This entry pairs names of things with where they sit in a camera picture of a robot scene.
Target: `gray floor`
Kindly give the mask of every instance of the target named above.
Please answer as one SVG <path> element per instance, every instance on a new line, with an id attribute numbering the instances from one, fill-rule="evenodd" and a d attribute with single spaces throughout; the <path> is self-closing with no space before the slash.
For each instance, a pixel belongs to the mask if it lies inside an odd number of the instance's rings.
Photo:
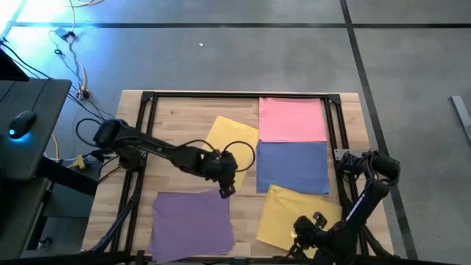
<path id="1" fill-rule="evenodd" d="M 353 23 L 471 23 L 471 2 L 347 2 Z M 76 12 L 78 22 L 344 22 L 339 2 L 331 0 L 108 0 Z M 28 1 L 18 21 L 70 23 L 71 11 Z M 54 78 L 75 81 L 53 52 L 51 29 L 13 27 L 7 38 L 27 62 Z M 94 100 L 111 113 L 124 89 L 351 91 L 361 95 L 375 145 L 345 29 L 86 27 L 76 33 L 74 49 L 87 69 Z M 471 263 L 471 149 L 449 100 L 460 94 L 471 110 L 471 29 L 356 29 L 355 34 L 386 143 L 403 165 L 399 186 L 419 257 Z M 66 43 L 52 37 L 65 52 Z M 89 150 L 72 132 L 73 123 L 86 116 L 72 102 L 63 108 L 54 131 L 62 157 Z M 84 133 L 92 132 L 90 127 Z M 390 198 L 386 212 L 394 250 L 404 256 Z M 85 230 L 66 224 L 77 219 L 52 222 L 64 231 Z M 67 234 L 54 234 L 55 244 L 63 248 L 56 246 L 49 254 L 79 251 L 82 234 Z"/>

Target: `mouse with blue light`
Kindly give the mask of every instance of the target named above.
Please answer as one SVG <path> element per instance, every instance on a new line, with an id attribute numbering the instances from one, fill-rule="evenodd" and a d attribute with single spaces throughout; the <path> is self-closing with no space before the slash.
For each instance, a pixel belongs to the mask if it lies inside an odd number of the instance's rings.
<path id="1" fill-rule="evenodd" d="M 32 125 L 35 123 L 36 114 L 30 110 L 25 110 L 19 113 L 11 122 L 8 127 L 8 135 L 13 140 L 20 140 L 27 136 L 31 130 Z"/>

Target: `black metal frame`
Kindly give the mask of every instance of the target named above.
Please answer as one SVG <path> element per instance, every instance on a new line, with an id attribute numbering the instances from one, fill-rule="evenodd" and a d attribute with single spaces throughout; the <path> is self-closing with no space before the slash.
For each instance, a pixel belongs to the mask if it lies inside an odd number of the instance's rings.
<path id="1" fill-rule="evenodd" d="M 342 148 L 348 149 L 348 138 L 347 138 L 347 131 L 345 128 L 345 122 L 343 117 L 343 112 L 341 108 L 341 100 L 340 95 L 338 94 L 314 94 L 314 93 L 231 93 L 231 92 L 159 92 L 159 91 L 144 91 L 141 96 L 141 105 L 139 106 L 138 111 L 138 118 L 136 122 L 136 128 L 139 130 L 142 127 L 142 121 L 144 119 L 144 110 L 146 105 L 149 101 L 152 100 L 152 106 L 149 114 L 149 122 L 146 133 L 151 135 L 152 134 L 152 127 L 153 121 L 155 118 L 155 114 L 157 111 L 157 101 L 159 97 L 196 97 L 196 98 L 223 98 L 223 99 L 257 99 L 260 97 L 275 97 L 275 98 L 291 98 L 291 99 L 321 99 L 325 105 L 325 113 L 327 116 L 327 129 L 329 131 L 330 136 L 330 147 L 332 149 L 332 156 L 335 157 L 335 149 L 338 149 L 338 144 L 336 140 L 336 131 L 333 124 L 333 114 L 332 114 L 332 105 L 335 106 L 337 119 L 339 123 L 339 130 L 342 142 Z M 138 170 L 138 179 L 136 180 L 136 185 L 138 187 L 139 192 L 142 189 L 142 182 L 144 181 L 144 174 L 145 174 L 145 165 L 146 165 L 146 158 L 144 158 L 143 167 Z M 337 168 L 337 161 L 334 159 L 334 166 Z M 131 177 L 132 172 L 127 172 L 126 177 L 124 179 L 123 190 L 121 193 L 121 201 L 120 201 L 120 208 L 118 213 L 121 209 L 126 205 L 127 197 L 130 192 L 131 186 Z M 344 180 L 341 174 L 339 174 L 336 170 L 336 182 L 337 182 L 337 189 L 344 190 Z M 349 181 L 348 183 L 350 193 L 352 194 L 352 199 L 357 200 L 358 198 L 358 189 L 356 187 L 355 181 Z M 132 249 L 132 240 L 134 238 L 134 231 L 135 231 L 135 223 L 137 220 L 137 212 L 138 212 L 138 204 L 135 209 L 133 209 L 130 217 L 130 222 L 128 226 L 128 231 L 126 235 L 126 244 L 124 247 L 124 251 L 126 253 L 131 253 Z M 116 237 L 112 241 L 110 251 L 117 251 L 118 250 L 118 243 L 119 243 L 119 236 L 121 235 L 120 231 L 116 234 Z M 359 238 L 360 246 L 361 246 L 361 253 L 362 255 L 368 255 L 368 246 L 366 243 L 365 238 L 360 235 Z M 251 262 L 255 263 L 273 263 L 275 260 L 273 258 L 247 258 L 250 259 Z M 151 261 L 152 258 L 145 257 L 145 261 Z M 227 261 L 227 258 L 213 258 L 213 257 L 204 257 L 204 258 L 185 258 L 179 260 L 179 262 L 219 262 L 221 260 Z M 277 263 L 285 263 L 286 264 L 295 264 L 299 263 L 299 261 L 293 260 L 286 260 L 286 259 L 277 259 L 279 261 Z"/>

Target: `wooden tabletop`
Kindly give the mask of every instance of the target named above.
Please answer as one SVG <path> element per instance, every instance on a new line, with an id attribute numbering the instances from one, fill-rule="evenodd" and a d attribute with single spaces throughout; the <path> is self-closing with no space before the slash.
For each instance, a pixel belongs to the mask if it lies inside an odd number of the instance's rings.
<path id="1" fill-rule="evenodd" d="M 116 116 L 125 119 L 128 124 L 134 125 L 141 94 L 142 91 L 123 91 Z M 350 148 L 368 149 L 368 135 L 358 94 L 340 93 L 340 96 Z M 142 126 L 144 130 L 147 127 L 148 115 L 149 109 L 146 109 Z M 159 98 L 152 136 L 175 145 L 194 139 L 206 139 L 217 116 L 224 116 L 258 128 L 258 99 Z M 333 110 L 333 117 L 336 117 L 335 110 Z M 335 118 L 334 125 L 336 128 L 338 127 Z M 337 139 L 339 141 L 338 145 L 341 146 L 339 132 Z M 324 199 L 339 205 L 332 152 L 329 143 L 327 143 L 327 146 L 330 193 L 322 196 Z M 103 169 L 102 174 L 114 167 L 116 167 L 116 163 L 110 163 Z M 92 248 L 115 220 L 124 173 L 123 169 L 119 169 L 98 186 L 82 243 L 84 250 Z M 361 192 L 364 187 L 364 180 L 358 180 L 357 186 L 358 191 Z M 201 192 L 216 187 L 218 187 L 217 183 L 183 173 L 167 160 L 150 155 L 147 161 L 132 252 L 146 250 L 146 254 L 150 255 L 147 250 L 152 231 L 152 202 L 158 191 Z M 265 194 L 257 194 L 256 192 L 254 165 L 247 172 L 241 189 L 230 200 L 230 220 L 236 243 L 233 250 L 227 254 L 228 256 L 253 258 L 286 254 L 285 250 L 255 240 L 265 198 Z M 368 219 L 368 227 L 383 247 L 392 252 L 391 237 L 383 203 L 376 207 Z M 120 250 L 124 249 L 126 232 L 127 222 L 125 222 L 121 232 Z"/>

